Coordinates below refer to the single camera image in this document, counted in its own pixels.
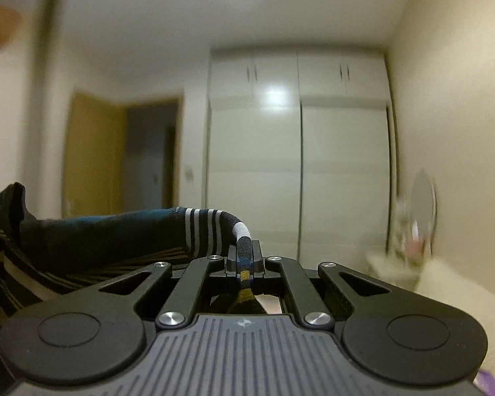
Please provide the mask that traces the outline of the dark striped knit sweater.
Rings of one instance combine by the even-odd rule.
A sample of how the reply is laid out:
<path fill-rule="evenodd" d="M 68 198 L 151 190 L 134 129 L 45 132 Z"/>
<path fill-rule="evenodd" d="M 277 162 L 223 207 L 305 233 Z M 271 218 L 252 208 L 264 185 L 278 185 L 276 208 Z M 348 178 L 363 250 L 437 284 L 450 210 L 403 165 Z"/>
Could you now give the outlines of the dark striped knit sweater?
<path fill-rule="evenodd" d="M 107 216 L 40 220 L 25 206 L 25 187 L 0 192 L 0 328 L 16 312 L 154 262 L 182 269 L 197 258 L 240 253 L 234 314 L 264 309 L 249 285 L 252 238 L 226 211 L 152 209 Z"/>

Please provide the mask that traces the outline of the wooden door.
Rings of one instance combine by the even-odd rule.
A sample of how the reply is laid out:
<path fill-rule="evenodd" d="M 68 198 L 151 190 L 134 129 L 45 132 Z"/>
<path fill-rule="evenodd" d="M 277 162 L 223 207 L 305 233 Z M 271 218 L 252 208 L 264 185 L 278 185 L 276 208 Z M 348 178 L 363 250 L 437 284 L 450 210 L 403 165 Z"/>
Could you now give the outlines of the wooden door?
<path fill-rule="evenodd" d="M 83 92 L 74 94 L 63 164 L 65 217 L 123 212 L 126 140 L 125 108 Z"/>

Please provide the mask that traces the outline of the white bedside table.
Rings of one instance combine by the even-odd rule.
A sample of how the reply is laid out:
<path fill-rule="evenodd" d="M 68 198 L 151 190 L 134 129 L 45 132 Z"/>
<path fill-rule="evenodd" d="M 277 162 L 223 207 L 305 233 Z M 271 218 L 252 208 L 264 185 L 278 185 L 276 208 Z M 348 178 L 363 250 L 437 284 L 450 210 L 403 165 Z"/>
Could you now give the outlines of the white bedside table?
<path fill-rule="evenodd" d="M 416 263 L 384 252 L 367 252 L 368 274 L 404 290 L 415 290 L 424 262 Z"/>

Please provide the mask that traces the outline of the white wardrobe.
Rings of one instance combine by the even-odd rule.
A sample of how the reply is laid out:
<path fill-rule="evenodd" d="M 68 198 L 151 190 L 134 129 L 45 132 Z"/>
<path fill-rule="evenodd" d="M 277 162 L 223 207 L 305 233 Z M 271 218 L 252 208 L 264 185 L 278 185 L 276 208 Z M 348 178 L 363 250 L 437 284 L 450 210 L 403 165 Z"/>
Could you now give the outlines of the white wardrobe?
<path fill-rule="evenodd" d="M 215 54 L 206 204 L 266 255 L 363 271 L 389 238 L 394 165 L 384 57 L 347 49 Z"/>

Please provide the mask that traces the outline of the white long pillow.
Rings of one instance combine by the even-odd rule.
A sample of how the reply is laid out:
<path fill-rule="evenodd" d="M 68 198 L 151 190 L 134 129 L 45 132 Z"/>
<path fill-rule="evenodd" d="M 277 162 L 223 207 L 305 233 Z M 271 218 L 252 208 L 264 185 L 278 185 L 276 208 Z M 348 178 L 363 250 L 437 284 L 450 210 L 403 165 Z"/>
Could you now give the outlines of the white long pillow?
<path fill-rule="evenodd" d="M 423 266 L 415 293 L 446 305 L 451 337 L 495 377 L 495 294 L 439 259 Z"/>

